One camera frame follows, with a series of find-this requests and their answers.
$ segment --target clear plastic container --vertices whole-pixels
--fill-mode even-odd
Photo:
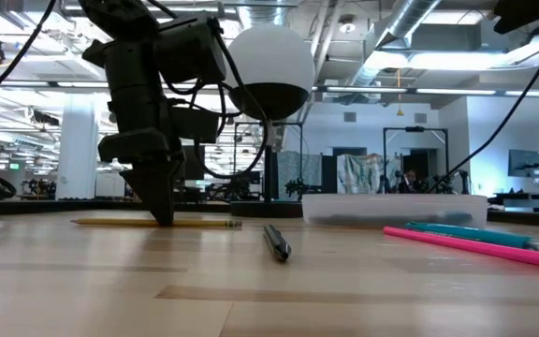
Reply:
[[[410,221],[486,227],[488,199],[467,195],[304,195],[305,222],[404,227]]]

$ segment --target blue pen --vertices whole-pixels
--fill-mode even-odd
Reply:
[[[532,237],[523,235],[502,233],[471,227],[458,227],[442,224],[425,224],[416,222],[408,223],[406,225],[406,228],[429,232],[433,234],[446,235],[459,239],[487,242],[508,247],[539,251],[539,242],[535,241]]]

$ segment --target white ball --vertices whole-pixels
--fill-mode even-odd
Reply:
[[[290,29],[260,24],[240,33],[228,47],[243,84],[253,94],[271,120],[295,113],[309,97],[315,78],[311,46]],[[226,83],[239,87],[226,62]],[[252,117],[259,116],[245,107],[244,93],[231,93],[230,99]]]
[[[274,24],[253,26],[240,33],[228,50],[244,84],[284,83],[311,92],[315,77],[311,46],[292,30]],[[237,86],[226,68],[226,83]]]

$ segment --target pink pen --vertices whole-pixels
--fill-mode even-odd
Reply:
[[[539,252],[537,251],[501,246],[492,243],[463,240],[441,235],[433,235],[394,227],[384,227],[384,233],[387,235],[398,236],[405,239],[440,244],[446,247],[462,249],[469,252],[480,253],[489,256],[507,258],[518,262],[530,263],[532,265],[539,266]]]

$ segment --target black pen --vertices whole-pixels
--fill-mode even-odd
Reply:
[[[263,230],[273,256],[280,262],[286,262],[291,252],[290,244],[284,240],[280,231],[273,225],[265,225]]]

